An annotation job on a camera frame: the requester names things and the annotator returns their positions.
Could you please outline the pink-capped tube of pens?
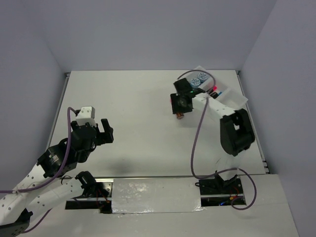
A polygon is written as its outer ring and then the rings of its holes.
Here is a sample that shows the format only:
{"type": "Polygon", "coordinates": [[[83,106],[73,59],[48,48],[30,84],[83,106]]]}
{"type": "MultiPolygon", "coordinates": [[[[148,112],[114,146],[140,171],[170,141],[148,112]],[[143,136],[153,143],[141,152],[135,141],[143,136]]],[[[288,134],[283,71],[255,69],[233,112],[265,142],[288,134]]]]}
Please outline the pink-capped tube of pens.
{"type": "Polygon", "coordinates": [[[177,119],[182,119],[184,117],[183,113],[176,113],[175,115],[177,119]]]}

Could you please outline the blue slime jar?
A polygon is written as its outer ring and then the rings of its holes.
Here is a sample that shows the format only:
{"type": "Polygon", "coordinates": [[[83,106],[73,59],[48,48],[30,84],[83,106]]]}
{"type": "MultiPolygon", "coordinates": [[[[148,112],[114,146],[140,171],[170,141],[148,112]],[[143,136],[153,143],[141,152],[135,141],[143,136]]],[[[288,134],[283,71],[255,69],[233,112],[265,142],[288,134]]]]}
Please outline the blue slime jar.
{"type": "Polygon", "coordinates": [[[198,88],[201,85],[201,81],[198,78],[193,78],[189,81],[192,88],[198,88]]]}
{"type": "Polygon", "coordinates": [[[201,84],[207,81],[209,78],[210,76],[203,72],[199,72],[199,74],[197,75],[197,79],[199,79],[201,84]]]}

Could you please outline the orange highlighter marker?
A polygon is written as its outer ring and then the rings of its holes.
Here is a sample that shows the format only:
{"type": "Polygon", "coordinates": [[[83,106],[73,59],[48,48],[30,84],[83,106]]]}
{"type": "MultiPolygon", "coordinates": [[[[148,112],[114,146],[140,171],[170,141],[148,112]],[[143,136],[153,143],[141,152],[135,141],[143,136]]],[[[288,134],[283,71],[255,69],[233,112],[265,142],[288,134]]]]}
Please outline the orange highlighter marker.
{"type": "Polygon", "coordinates": [[[218,97],[218,93],[214,92],[210,95],[212,98],[216,99],[218,97]]]}

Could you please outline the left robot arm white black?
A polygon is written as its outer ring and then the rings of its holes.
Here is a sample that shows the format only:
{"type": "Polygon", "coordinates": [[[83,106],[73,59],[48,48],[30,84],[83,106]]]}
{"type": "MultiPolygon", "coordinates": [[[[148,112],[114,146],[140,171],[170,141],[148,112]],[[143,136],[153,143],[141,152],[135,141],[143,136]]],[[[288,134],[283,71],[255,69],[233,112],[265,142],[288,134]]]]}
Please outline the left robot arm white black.
{"type": "Polygon", "coordinates": [[[114,141],[113,128],[106,118],[101,120],[104,131],[89,123],[79,125],[72,121],[70,142],[66,138],[49,147],[38,159],[32,171],[6,196],[0,200],[0,235],[16,237],[27,232],[30,219],[49,210],[63,201],[83,196],[85,198],[107,198],[109,189],[97,182],[88,171],[65,180],[66,173],[78,163],[87,161],[96,147],[114,141]],[[51,178],[62,179],[63,183],[45,192],[42,184],[51,178]]]}

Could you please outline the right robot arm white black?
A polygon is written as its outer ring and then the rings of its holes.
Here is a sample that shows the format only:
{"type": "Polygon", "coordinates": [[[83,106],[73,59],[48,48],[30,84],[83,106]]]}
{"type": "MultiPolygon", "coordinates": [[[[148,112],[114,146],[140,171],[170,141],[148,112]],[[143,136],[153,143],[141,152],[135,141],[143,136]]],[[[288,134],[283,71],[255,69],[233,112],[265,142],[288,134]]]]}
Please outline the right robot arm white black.
{"type": "Polygon", "coordinates": [[[178,79],[174,83],[174,87],[176,93],[170,95],[170,102],[172,112],[178,119],[194,109],[202,112],[191,151],[191,171],[194,170],[193,159],[203,118],[208,116],[219,124],[220,145],[223,151],[230,156],[228,160],[231,162],[231,166],[222,171],[216,171],[212,177],[216,178],[215,189],[220,193],[226,193],[232,187],[232,182],[228,177],[221,177],[220,174],[239,169],[244,152],[255,141],[255,134],[247,110],[241,106],[229,107],[217,98],[220,96],[231,97],[233,101],[238,101],[243,96],[231,91],[226,85],[216,82],[212,77],[205,81],[198,78],[178,79]]]}

